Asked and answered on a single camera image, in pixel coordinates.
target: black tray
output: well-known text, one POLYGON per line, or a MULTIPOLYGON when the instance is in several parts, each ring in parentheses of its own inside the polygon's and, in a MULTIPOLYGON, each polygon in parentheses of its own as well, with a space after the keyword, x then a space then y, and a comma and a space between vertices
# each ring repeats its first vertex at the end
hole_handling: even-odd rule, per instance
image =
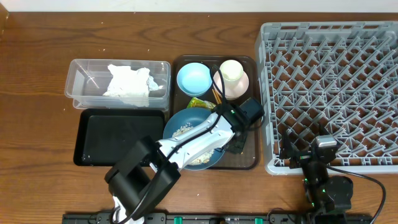
MULTIPOLYGON (((186 95, 177 85, 177 73, 186 64, 192 62, 203 63, 211 67, 214 64, 220 66, 226 60, 237 60, 242 66, 243 70, 249 77, 249 88, 245 94, 236 100, 231 101, 236 105, 245 102, 249 97, 260 99, 260 87, 257 77, 257 67, 255 61, 247 56, 204 56, 204 55, 183 55, 177 58, 173 63, 172 69, 172 89, 170 97, 170 117, 175 113, 187 107, 191 96, 186 95)), ((216 103, 211 87, 203 96, 198 97, 201 100, 207 100, 216 103)), ((252 169, 259 162, 260 156, 260 130, 252 131, 248 134, 246 143, 244 145, 243 154, 232 154, 226 152, 224 156, 214 166, 209 169, 234 169, 234 170, 248 170, 252 169)))
POLYGON ((73 161, 78 166, 113 166, 138 139, 162 139, 164 126, 164 114, 157 110, 84 110, 73 161))

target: small blue bowl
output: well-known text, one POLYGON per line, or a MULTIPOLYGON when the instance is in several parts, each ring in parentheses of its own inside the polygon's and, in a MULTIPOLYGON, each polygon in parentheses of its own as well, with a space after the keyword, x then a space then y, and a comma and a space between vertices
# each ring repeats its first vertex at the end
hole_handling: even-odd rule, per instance
MULTIPOLYGON (((206 121, 206 119, 210 116, 211 112, 209 110, 203 108, 187 108, 179 111, 174 116, 171 117, 169 122, 166 124, 166 127, 163 132, 163 139, 168 139, 173 136, 173 133, 176 130, 180 129, 181 126, 190 123, 192 127, 196 127, 202 122, 206 121)), ((214 151, 213 155, 210 157, 210 161, 205 164, 200 164, 197 166, 187 165, 184 169, 187 170, 203 170, 211 167, 216 164, 221 157, 224 155, 224 151, 219 152, 217 150, 214 151)))
POLYGON ((186 64, 177 74, 177 85, 188 96, 202 96, 211 83, 210 69, 202 63, 186 64))

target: pink plate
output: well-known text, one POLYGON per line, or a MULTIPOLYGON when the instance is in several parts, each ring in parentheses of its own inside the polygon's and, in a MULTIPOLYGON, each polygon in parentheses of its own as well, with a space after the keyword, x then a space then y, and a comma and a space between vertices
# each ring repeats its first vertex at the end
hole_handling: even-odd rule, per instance
MULTIPOLYGON (((214 81, 217 84, 217 87, 220 89, 220 91, 223 91, 221 88, 221 79, 218 72, 214 74, 214 81)), ((249 88, 249 77, 246 74, 246 72, 243 72, 243 76, 241 77, 241 79, 239 80, 238 84, 235 87, 230 88, 227 85, 225 86, 225 97, 227 100, 238 99, 241 95, 243 95, 246 92, 246 90, 248 90, 248 88, 249 88)))

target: dark brown tray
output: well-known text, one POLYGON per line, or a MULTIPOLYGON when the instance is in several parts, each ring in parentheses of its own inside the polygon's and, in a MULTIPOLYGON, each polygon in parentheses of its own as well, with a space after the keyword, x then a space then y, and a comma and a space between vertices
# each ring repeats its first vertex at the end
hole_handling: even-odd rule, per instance
MULTIPOLYGON (((205 56, 205 55, 183 55, 174 60, 172 68, 172 90, 170 97, 170 117, 175 113, 187 107, 191 96, 186 95, 177 85, 177 73, 186 64, 192 62, 200 62, 211 67, 214 64, 220 66, 226 60, 237 60, 242 66, 243 70, 249 77, 249 88, 245 94, 236 100, 231 101, 236 105, 242 104, 249 97, 257 100, 260 99, 260 87, 257 77, 257 67, 253 59, 247 56, 205 56)), ((203 96, 198 97, 201 100, 207 100, 216 103, 211 87, 203 96)), ((224 156, 210 169, 234 169, 234 170, 248 170, 257 165, 260 158, 260 130, 251 131, 248 134, 246 143, 244 145, 243 154, 232 154, 226 152, 224 156)))

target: plastic grid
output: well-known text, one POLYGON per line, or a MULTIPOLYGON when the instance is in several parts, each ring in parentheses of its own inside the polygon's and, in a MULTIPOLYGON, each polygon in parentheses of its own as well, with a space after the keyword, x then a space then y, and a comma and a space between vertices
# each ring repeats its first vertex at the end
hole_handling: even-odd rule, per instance
POLYGON ((270 174, 301 174, 279 159, 282 132, 298 149, 317 123, 341 143, 331 164, 359 173, 398 172, 396 22, 270 23, 256 41, 270 174))

